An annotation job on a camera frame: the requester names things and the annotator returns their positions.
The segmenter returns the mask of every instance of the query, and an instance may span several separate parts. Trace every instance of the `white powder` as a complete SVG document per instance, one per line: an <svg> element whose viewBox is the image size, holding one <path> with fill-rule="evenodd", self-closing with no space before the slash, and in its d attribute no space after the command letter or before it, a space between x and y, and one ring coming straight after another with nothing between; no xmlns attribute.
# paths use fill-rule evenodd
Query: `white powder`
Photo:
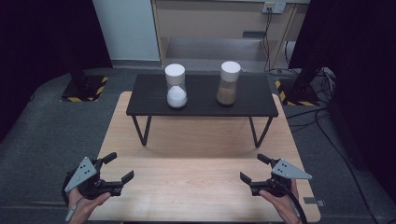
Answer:
<svg viewBox="0 0 396 224"><path fill-rule="evenodd" d="M174 108L180 108L187 103L187 94L179 86L173 86L167 95L168 104Z"/></svg>

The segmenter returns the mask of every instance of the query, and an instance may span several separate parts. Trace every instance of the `glass jar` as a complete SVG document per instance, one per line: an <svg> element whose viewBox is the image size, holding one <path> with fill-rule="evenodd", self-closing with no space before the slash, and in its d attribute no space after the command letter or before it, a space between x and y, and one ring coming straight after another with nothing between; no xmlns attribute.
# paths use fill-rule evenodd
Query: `glass jar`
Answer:
<svg viewBox="0 0 396 224"><path fill-rule="evenodd" d="M236 85L241 65L236 62L225 62L221 65L220 82L217 93L218 102L222 105L232 105L236 99Z"/></svg>
<svg viewBox="0 0 396 224"><path fill-rule="evenodd" d="M185 85L185 71L183 65L172 63L165 67L168 93L168 104L173 108L181 108L187 103L187 91Z"/></svg>

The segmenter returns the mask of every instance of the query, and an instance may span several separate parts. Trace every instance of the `table leg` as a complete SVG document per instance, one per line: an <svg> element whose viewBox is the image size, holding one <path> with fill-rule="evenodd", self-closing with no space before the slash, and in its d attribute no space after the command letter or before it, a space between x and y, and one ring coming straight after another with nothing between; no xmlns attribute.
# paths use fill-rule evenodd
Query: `table leg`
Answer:
<svg viewBox="0 0 396 224"><path fill-rule="evenodd" d="M272 122L272 119L273 118L271 118L271 117L268 118L267 124L265 124L264 131L262 131L262 136L260 137L260 140L257 141L256 130L254 129L253 119L251 117L248 117L248 121L250 121L251 131L253 132L254 145L256 147L260 147L260 145L262 144L262 139L264 139L264 136L267 134L268 129L270 128L270 124Z"/></svg>
<svg viewBox="0 0 396 224"><path fill-rule="evenodd" d="M142 132L140 131L139 124L137 123L136 116L132 116L132 119L134 120L134 126L136 127L137 134L139 134L140 142L142 143L142 146L145 146L148 142L149 138L149 125L151 124L151 116L148 116L148 121L146 124L146 130L145 130L145 136L142 135Z"/></svg>

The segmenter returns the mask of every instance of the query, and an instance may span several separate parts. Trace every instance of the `black curtain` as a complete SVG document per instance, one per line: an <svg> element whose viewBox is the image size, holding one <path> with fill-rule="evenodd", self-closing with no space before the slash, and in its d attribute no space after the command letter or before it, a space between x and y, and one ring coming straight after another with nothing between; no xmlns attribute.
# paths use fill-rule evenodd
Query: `black curtain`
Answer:
<svg viewBox="0 0 396 224"><path fill-rule="evenodd" d="M351 159L373 172L396 202L396 5L357 0L311 0L290 60L290 67L304 68L323 26L341 4L332 24L336 29L320 54L336 75L331 101L332 117Z"/></svg>
<svg viewBox="0 0 396 224"><path fill-rule="evenodd" d="M111 66L92 0L0 1L0 141L41 84Z"/></svg>

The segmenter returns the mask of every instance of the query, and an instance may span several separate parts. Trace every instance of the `white cabinet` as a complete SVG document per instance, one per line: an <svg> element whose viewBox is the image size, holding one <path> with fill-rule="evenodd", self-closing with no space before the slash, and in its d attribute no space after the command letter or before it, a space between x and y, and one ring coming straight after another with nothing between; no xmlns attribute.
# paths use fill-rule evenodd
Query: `white cabinet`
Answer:
<svg viewBox="0 0 396 224"><path fill-rule="evenodd" d="M111 60L159 61L151 2L93 0Z"/></svg>

